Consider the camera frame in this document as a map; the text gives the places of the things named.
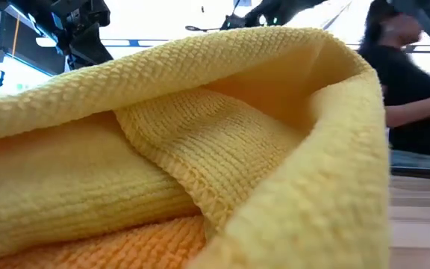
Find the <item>black machine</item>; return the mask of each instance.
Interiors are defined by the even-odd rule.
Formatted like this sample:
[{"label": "black machine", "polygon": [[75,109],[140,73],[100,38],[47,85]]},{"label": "black machine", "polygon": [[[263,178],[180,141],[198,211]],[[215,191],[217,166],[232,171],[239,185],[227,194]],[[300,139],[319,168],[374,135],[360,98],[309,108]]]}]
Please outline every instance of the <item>black machine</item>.
[{"label": "black machine", "polygon": [[[298,12],[326,0],[263,0],[244,17],[225,18],[220,30],[285,25]],[[430,0],[387,0],[400,12],[415,16],[430,36]],[[68,56],[71,69],[101,64],[112,59],[99,38],[99,27],[110,23],[104,0],[0,0],[0,10],[12,5],[32,21],[39,34],[53,39],[57,50]],[[203,31],[190,26],[189,30]]]},{"label": "black machine", "polygon": [[9,5],[29,19],[38,34],[56,42],[70,69],[112,60],[99,38],[99,27],[110,23],[104,0],[0,0],[0,11]]}]

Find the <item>towel fold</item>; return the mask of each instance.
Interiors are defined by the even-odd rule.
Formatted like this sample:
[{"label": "towel fold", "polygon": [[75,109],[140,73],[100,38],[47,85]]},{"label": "towel fold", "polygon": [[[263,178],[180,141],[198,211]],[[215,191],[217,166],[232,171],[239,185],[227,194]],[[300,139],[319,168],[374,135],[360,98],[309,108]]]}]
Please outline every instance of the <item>towel fold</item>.
[{"label": "towel fold", "polygon": [[[386,268],[387,178],[376,72],[339,40],[177,40],[0,96],[0,268],[176,268],[202,226],[189,268]],[[150,229],[196,239],[116,240]]]}]

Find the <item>dark hair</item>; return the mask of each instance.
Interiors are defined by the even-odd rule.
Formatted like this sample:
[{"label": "dark hair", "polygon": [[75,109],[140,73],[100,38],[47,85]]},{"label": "dark hair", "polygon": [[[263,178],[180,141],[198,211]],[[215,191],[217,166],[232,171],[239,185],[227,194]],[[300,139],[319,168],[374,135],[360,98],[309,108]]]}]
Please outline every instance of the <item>dark hair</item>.
[{"label": "dark hair", "polygon": [[360,50],[377,44],[382,36],[382,21],[399,14],[396,9],[386,2],[386,0],[374,0],[366,17],[366,28],[364,29],[363,40]]}]

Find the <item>microfiber towel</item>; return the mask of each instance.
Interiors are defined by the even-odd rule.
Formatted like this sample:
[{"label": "microfiber towel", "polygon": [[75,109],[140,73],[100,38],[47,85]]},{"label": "microfiber towel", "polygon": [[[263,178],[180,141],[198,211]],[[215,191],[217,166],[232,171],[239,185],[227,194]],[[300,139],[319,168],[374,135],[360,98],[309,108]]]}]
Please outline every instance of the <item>microfiber towel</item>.
[{"label": "microfiber towel", "polygon": [[0,96],[0,257],[129,227],[163,256],[194,217],[189,268],[386,268],[387,179],[376,72],[321,30],[190,37]]}]

